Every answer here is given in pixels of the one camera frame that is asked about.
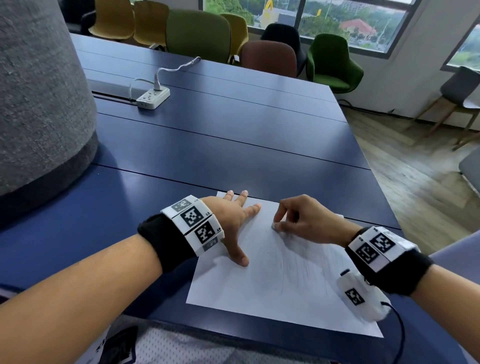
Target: white extension socket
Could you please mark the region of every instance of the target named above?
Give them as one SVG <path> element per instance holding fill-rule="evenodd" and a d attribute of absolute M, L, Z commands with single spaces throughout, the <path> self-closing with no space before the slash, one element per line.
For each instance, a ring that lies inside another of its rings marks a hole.
<path fill-rule="evenodd" d="M 170 89 L 161 86 L 161 90 L 150 89 L 137 99 L 137 106 L 142 109 L 154 110 L 170 96 Z"/>

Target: blue table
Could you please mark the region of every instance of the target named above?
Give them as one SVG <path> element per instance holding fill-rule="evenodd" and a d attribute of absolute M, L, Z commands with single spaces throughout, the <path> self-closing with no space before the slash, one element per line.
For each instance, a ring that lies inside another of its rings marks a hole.
<path fill-rule="evenodd" d="M 102 82 L 151 78 L 152 66 L 188 60 L 72 38 L 86 73 Z M 327 87 L 207 61 L 165 80 L 172 96 L 155 111 L 96 99 L 101 144 L 94 165 L 0 233 L 0 285 L 26 289 L 135 233 L 138 222 L 185 195 L 217 190 L 248 189 L 273 201 L 308 193 L 361 225 L 401 234 Z M 387 364 L 398 349 L 393 315 L 379 324 L 385 338 L 377 339 L 188 305 L 195 264 L 163 275 L 126 313 L 345 363 Z M 407 329 L 402 363 L 465 363 L 454 340 L 410 299 L 392 302 Z"/>

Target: white paper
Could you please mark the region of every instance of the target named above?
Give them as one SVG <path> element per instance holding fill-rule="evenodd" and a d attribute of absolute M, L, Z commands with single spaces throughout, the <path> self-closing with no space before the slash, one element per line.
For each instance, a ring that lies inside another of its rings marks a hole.
<path fill-rule="evenodd" d="M 272 230 L 278 203 L 262 204 L 239 235 L 248 267 L 232 262 L 223 244 L 198 259 L 187 303 L 295 324 L 383 337 L 376 323 L 355 316 L 340 298 L 336 279 L 353 262 L 344 249 Z"/>

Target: green armchair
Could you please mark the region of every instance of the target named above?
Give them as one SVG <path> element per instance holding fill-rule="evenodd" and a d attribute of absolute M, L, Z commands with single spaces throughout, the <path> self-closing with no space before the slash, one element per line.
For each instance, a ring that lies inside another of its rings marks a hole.
<path fill-rule="evenodd" d="M 315 37 L 307 54 L 307 79 L 330 86 L 335 94 L 357 88 L 363 69 L 350 59 L 345 38 L 322 33 Z"/>

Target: person's right hand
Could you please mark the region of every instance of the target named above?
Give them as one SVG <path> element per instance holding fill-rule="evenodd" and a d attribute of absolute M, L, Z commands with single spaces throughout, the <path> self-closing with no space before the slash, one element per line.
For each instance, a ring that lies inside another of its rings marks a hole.
<path fill-rule="evenodd" d="M 281 221 L 287 214 L 286 221 Z M 333 213 L 314 198 L 303 194 L 280 201 L 273 228 L 315 243 L 346 247 L 362 226 Z"/>

